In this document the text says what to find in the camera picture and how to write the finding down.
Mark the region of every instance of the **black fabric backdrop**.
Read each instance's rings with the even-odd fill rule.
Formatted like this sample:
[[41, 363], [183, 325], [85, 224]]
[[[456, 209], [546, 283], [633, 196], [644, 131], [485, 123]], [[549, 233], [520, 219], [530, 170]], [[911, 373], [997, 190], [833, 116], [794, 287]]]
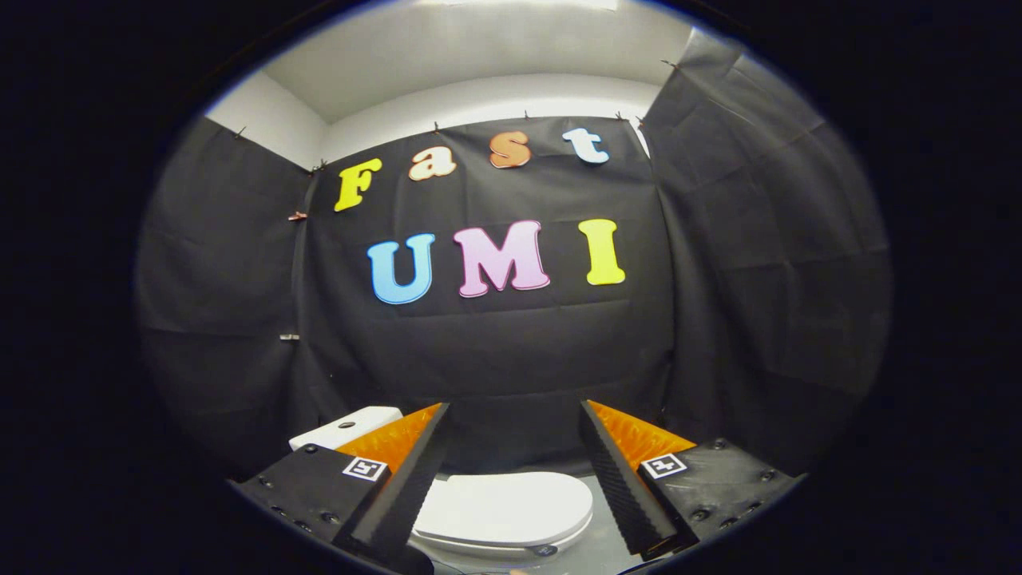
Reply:
[[886, 345], [889, 253], [866, 175], [779, 75], [698, 30], [642, 130], [676, 265], [668, 427], [802, 473]]
[[229, 475], [287, 452], [300, 403], [287, 217], [305, 170], [199, 118], [168, 159], [139, 238], [142, 350], [168, 408]]
[[[587, 164], [561, 134], [599, 134], [604, 163]], [[532, 157], [518, 167], [490, 162], [490, 140], [522, 131]], [[457, 169], [413, 181], [411, 158], [451, 148]], [[334, 211], [344, 167], [379, 157], [382, 167], [359, 205]], [[670, 369], [672, 272], [650, 163], [628, 122], [602, 117], [502, 119], [424, 133], [329, 163], [311, 199], [299, 306], [303, 346], [319, 368], [308, 385], [357, 410], [404, 413], [452, 401], [457, 443], [452, 472], [570, 469], [583, 459], [578, 401], [592, 398], [638, 417], [656, 417]], [[590, 255], [578, 222], [603, 218], [623, 282], [590, 285]], [[501, 245], [511, 223], [537, 220], [544, 271], [531, 291], [472, 299], [464, 281], [460, 229], [481, 227]], [[398, 241], [399, 283], [411, 280], [405, 240], [433, 233], [432, 285], [421, 299], [389, 305], [372, 290], [366, 250]], [[324, 420], [339, 418], [323, 410]]]
[[[289, 437], [365, 405], [453, 401], [446, 470], [582, 471], [577, 401], [592, 398], [694, 441], [728, 437], [806, 471], [868, 391], [889, 323], [887, 243], [841, 137], [777, 76], [695, 33], [642, 128], [601, 117], [502, 119], [427, 132], [310, 175], [201, 119], [145, 220], [143, 344], [184, 427], [238, 477]], [[602, 137], [605, 163], [561, 134]], [[496, 169], [490, 139], [523, 131], [532, 158]], [[458, 167], [423, 181], [435, 145]], [[363, 201], [334, 210], [341, 170], [379, 157]], [[289, 222], [294, 210], [309, 213]], [[617, 224], [626, 279], [586, 281], [578, 222]], [[550, 285], [458, 294], [453, 234], [500, 245], [542, 225]], [[432, 284], [378, 300], [366, 250], [433, 233]], [[298, 334], [300, 341], [282, 341]]]

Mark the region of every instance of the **blue letter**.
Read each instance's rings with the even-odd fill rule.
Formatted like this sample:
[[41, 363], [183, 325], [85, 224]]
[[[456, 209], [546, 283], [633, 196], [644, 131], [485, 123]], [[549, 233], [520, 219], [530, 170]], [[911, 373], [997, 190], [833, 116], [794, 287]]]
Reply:
[[401, 305], [409, 304], [426, 295], [433, 282], [433, 268], [429, 262], [429, 245], [436, 239], [431, 233], [420, 233], [405, 242], [415, 257], [415, 279], [408, 285], [398, 285], [393, 277], [393, 254], [398, 251], [397, 241], [384, 241], [369, 248], [369, 258], [373, 265], [373, 292], [382, 302]]
[[589, 161], [590, 163], [603, 163], [607, 159], [610, 159], [610, 154], [606, 151], [599, 151], [593, 142], [600, 141], [600, 136], [597, 134], [590, 134], [586, 128], [575, 128], [569, 132], [564, 132], [561, 137], [566, 140], [571, 140], [571, 145], [575, 148], [575, 153], [583, 160]]

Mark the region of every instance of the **orange letter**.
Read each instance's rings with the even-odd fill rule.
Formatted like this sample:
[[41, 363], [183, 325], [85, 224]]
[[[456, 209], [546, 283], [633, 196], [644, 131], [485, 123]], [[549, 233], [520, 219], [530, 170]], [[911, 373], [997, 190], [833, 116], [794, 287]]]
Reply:
[[532, 152], [525, 143], [528, 136], [522, 132], [502, 132], [490, 140], [490, 162], [494, 167], [517, 167], [524, 165]]

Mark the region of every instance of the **letter m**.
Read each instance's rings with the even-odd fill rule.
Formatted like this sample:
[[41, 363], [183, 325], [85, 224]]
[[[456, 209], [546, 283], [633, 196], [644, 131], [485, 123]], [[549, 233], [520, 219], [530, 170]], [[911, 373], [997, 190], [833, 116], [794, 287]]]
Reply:
[[512, 266], [515, 276], [511, 286], [515, 290], [538, 290], [549, 285], [550, 277], [543, 272], [540, 260], [539, 234], [540, 222], [532, 220], [511, 224], [504, 246], [500, 248], [477, 227], [454, 234], [465, 260], [465, 284], [458, 293], [464, 298], [484, 296], [490, 286], [482, 280], [483, 271], [497, 291], [503, 292]]

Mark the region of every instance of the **floor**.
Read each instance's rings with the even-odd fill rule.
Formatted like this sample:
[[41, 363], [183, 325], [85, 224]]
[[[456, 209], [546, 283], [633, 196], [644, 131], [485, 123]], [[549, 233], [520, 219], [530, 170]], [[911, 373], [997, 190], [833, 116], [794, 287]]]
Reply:
[[616, 575], [642, 564], [640, 557], [629, 554], [596, 476], [578, 479], [593, 492], [593, 521], [575, 544], [554, 557], [511, 564], [424, 546], [418, 548], [433, 560], [435, 575], [498, 574], [510, 573], [512, 569], [514, 575]]

